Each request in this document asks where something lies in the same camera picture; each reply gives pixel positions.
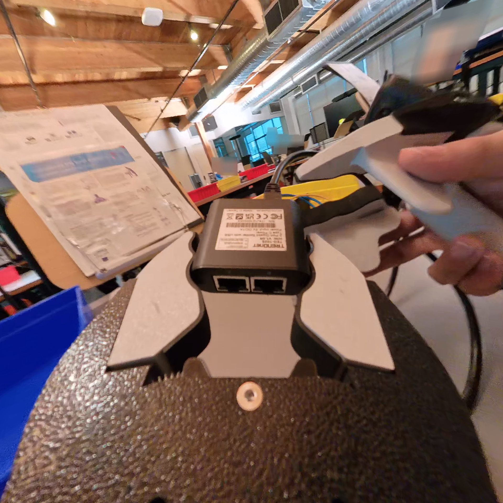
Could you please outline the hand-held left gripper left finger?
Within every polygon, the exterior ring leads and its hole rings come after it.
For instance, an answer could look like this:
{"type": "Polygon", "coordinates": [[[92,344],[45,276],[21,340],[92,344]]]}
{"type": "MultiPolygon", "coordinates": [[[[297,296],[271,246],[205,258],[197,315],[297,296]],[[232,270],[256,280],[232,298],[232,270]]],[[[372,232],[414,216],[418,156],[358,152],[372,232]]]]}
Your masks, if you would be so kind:
{"type": "Polygon", "coordinates": [[[199,342],[190,336],[205,317],[202,294],[190,278],[197,243],[197,233],[183,233],[138,275],[107,370],[151,366],[177,374],[209,343],[209,334],[199,342]]]}

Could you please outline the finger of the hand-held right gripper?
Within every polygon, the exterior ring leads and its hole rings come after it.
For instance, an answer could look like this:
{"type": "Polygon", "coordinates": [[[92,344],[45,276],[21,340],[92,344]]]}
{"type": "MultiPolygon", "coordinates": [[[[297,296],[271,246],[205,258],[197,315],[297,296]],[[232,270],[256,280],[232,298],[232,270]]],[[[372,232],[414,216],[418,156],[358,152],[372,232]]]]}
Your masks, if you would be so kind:
{"type": "Polygon", "coordinates": [[[404,126],[392,115],[364,125],[305,161],[297,169],[296,177],[303,183],[349,173],[352,161],[362,148],[400,135],[403,129],[404,126]]]}
{"type": "Polygon", "coordinates": [[[380,265],[380,238],[399,227],[399,211],[388,205],[374,185],[336,201],[305,210],[304,229],[322,237],[360,272],[380,265]]]}

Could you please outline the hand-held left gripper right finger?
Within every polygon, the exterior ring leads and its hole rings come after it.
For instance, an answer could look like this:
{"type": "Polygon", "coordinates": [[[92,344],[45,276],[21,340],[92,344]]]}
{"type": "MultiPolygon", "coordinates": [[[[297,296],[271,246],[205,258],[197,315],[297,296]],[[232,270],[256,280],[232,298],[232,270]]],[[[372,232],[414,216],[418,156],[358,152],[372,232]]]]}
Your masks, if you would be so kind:
{"type": "Polygon", "coordinates": [[[295,309],[294,350],[324,378],[343,378],[350,367],[394,373],[363,274],[321,236],[310,234],[308,241],[312,277],[295,309]]]}

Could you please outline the black ethernet splitter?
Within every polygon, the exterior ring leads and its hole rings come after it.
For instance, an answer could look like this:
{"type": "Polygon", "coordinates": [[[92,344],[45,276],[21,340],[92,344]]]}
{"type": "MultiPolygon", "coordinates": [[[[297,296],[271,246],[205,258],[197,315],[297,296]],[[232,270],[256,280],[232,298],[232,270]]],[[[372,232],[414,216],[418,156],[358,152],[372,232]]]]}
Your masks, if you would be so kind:
{"type": "Polygon", "coordinates": [[[291,199],[217,199],[191,264],[205,292],[297,295],[312,267],[301,207],[291,199]]]}

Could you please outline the grey desk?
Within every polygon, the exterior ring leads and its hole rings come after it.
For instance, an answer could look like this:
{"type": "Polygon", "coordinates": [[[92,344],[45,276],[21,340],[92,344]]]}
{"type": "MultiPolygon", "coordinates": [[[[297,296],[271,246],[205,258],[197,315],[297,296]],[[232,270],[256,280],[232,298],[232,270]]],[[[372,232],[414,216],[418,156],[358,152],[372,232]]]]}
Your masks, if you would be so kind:
{"type": "Polygon", "coordinates": [[[83,359],[94,406],[77,412],[62,502],[496,502],[469,414],[446,370],[375,284],[395,373],[343,382],[211,378],[203,362],[143,386],[146,370],[106,373],[106,347],[83,359]]]}

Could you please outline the person's right hand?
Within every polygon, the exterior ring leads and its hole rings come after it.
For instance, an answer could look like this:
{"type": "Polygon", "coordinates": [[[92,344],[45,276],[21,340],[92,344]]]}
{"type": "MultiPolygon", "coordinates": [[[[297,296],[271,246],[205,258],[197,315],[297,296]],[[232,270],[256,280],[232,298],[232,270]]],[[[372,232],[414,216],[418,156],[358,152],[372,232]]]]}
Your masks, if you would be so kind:
{"type": "MultiPolygon", "coordinates": [[[[502,216],[502,131],[439,146],[403,149],[398,160],[402,170],[425,181],[468,185],[479,200],[502,216]]],[[[379,243],[387,247],[381,250],[379,266],[364,273],[367,278],[441,250],[428,269],[437,283],[457,286],[478,297],[502,289],[501,256],[474,236],[447,242],[410,211],[401,213],[400,225],[381,236],[379,243]]]]}

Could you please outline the black monitor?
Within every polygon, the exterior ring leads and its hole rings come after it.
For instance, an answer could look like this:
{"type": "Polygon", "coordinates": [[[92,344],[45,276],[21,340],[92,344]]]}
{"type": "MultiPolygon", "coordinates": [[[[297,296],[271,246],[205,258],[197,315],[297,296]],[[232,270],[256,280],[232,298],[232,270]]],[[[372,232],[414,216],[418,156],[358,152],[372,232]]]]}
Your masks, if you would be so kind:
{"type": "Polygon", "coordinates": [[[324,106],[324,117],[329,133],[333,137],[341,120],[347,119],[351,114],[363,115],[363,110],[356,99],[356,91],[346,91],[334,98],[330,104],[324,106]]]}

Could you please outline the curled laminated sheet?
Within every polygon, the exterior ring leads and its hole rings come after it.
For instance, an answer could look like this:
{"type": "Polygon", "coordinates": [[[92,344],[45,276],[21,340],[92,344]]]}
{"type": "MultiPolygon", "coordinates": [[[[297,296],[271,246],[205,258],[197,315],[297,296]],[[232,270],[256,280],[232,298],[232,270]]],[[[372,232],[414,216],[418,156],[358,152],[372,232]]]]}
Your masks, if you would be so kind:
{"type": "Polygon", "coordinates": [[[356,89],[357,101],[364,114],[367,114],[380,89],[380,84],[352,63],[328,62],[323,69],[346,80],[356,89]]]}

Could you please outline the red plastic bin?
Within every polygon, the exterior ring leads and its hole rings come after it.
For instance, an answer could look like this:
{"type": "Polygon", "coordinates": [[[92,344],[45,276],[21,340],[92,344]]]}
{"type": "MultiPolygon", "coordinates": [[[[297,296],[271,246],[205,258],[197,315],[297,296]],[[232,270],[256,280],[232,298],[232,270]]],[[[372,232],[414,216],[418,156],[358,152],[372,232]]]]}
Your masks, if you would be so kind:
{"type": "Polygon", "coordinates": [[[247,180],[252,180],[264,176],[267,173],[273,171],[274,169],[275,169],[274,165],[268,165],[264,163],[262,165],[251,167],[247,170],[244,170],[239,174],[239,176],[241,178],[246,178],[247,180]]]}
{"type": "Polygon", "coordinates": [[[217,182],[211,183],[188,192],[188,196],[194,203],[210,198],[220,193],[217,182]]]}

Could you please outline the blue plastic bin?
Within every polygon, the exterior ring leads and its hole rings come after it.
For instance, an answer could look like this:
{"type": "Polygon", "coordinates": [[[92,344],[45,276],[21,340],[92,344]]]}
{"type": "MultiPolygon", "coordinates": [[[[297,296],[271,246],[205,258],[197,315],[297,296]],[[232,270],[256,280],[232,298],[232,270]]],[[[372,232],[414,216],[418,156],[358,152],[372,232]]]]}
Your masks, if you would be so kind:
{"type": "Polygon", "coordinates": [[[1,321],[1,492],[39,394],[92,319],[75,286],[1,321]]]}

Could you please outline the silver ventilation duct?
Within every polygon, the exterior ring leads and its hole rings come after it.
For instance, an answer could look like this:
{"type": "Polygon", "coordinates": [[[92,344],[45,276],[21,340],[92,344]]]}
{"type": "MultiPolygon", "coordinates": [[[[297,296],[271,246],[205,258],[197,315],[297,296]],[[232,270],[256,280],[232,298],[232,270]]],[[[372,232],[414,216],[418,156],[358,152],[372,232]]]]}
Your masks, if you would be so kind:
{"type": "Polygon", "coordinates": [[[329,1],[271,1],[264,11],[264,27],[233,58],[220,78],[203,86],[194,96],[194,106],[187,114],[197,123],[217,110],[252,73],[293,34],[298,32],[329,1]]]}
{"type": "Polygon", "coordinates": [[[239,102],[242,110],[260,110],[313,77],[330,61],[343,58],[380,30],[417,9],[435,12],[434,1],[358,1],[321,34],[239,102]]]}

